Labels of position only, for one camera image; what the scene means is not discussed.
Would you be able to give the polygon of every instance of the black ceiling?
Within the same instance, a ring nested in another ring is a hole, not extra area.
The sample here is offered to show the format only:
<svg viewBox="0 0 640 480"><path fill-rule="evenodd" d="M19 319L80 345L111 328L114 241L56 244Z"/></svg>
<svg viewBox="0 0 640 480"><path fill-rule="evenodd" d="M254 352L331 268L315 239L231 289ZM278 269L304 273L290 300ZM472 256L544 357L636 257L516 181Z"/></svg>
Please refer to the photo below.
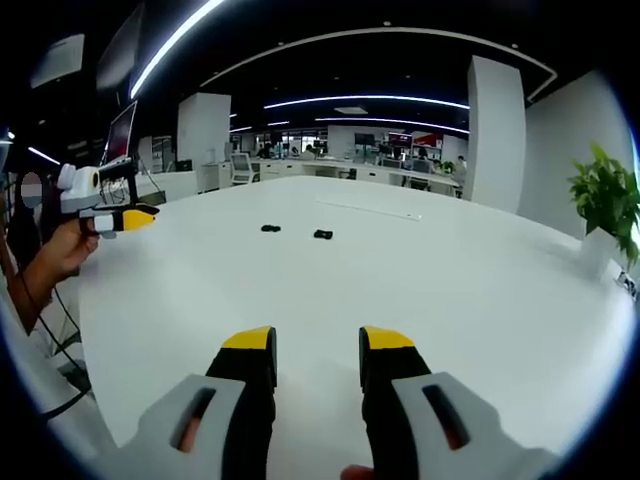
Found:
<svg viewBox="0 0 640 480"><path fill-rule="evenodd" d="M133 77L171 31L202 3L204 0L146 2L139 61ZM27 28L21 36L12 38L13 42L29 45L27 51L14 52L11 57L16 65L14 73L24 77L17 78L13 90L17 93L10 99L20 103L14 110L6 109L14 114L7 119L12 129L20 130L57 155L66 155L69 143L104 136L120 106L115 92L107 97L96 95L95 65L137 4L127 0L66 0L62 6L43 10L53 19L47 29ZM383 33L293 47L240 67L204 88L200 84L243 59L277 47L279 42L288 44L331 32L382 27L388 21L392 26L454 31L506 46L517 44L519 51L558 71L558 80L544 92L548 94L597 66L605 50L604 42L593 30L578 28L574 14L570 9L558 10L552 2L530 1L226 0L177 44L144 85L139 95L137 133L175 134L177 106L196 91L232 95L232 111L238 114L234 127L258 128L285 120L292 127L313 126L317 116L340 116L334 111L338 105L360 105L369 116L464 129L468 112L413 102L354 101L269 111L262 107L301 98L357 94L467 103L467 70L474 54L520 68L525 96L548 74L513 55L472 42L434 35ZM599 12L599 16L603 19L606 12ZM21 12L15 18L26 21L30 17L28 12ZM25 88L25 72L39 49L78 32L87 36L83 72L35 91ZM121 101L129 86L123 85Z"/></svg>

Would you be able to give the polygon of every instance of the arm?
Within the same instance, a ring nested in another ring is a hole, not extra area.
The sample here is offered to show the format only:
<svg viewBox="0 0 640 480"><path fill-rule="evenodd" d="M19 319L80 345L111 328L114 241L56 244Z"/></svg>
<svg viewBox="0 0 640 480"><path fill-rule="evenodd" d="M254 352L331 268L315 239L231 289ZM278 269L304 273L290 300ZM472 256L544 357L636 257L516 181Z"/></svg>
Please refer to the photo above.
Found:
<svg viewBox="0 0 640 480"><path fill-rule="evenodd" d="M88 227L94 228L92 220ZM77 272L96 248L98 237L83 236L79 221L72 220L56 229L24 271L7 277L9 295L27 334L49 302L53 287Z"/></svg>

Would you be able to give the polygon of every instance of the green leaves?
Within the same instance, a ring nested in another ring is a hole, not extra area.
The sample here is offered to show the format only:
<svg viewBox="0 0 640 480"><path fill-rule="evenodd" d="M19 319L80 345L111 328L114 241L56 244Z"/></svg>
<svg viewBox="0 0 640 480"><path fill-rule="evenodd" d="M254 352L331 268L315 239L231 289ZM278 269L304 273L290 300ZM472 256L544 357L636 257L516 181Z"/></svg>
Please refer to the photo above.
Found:
<svg viewBox="0 0 640 480"><path fill-rule="evenodd" d="M587 235L597 227L613 235L630 268L638 261L638 246L631 238L640 215L636 177L618 160L609 158L598 144L592 143L591 151L595 162L583 165L572 161L579 175L568 179L569 191L578 215L587 220Z"/></svg>

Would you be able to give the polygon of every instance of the hand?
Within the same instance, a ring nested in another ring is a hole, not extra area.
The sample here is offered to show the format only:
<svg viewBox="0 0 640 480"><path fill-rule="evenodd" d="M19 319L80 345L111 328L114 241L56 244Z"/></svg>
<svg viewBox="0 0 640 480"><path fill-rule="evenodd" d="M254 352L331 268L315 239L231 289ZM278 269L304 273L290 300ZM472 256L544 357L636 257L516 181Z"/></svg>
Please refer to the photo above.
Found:
<svg viewBox="0 0 640 480"><path fill-rule="evenodd" d="M342 471L340 480L373 480L373 469L350 465Z"/></svg>
<svg viewBox="0 0 640 480"><path fill-rule="evenodd" d="M93 230L93 219L87 222ZM80 221L71 220L60 225L51 239L38 252L36 260L43 272L57 283L77 272L89 255L98 248L97 236L84 236Z"/></svg>

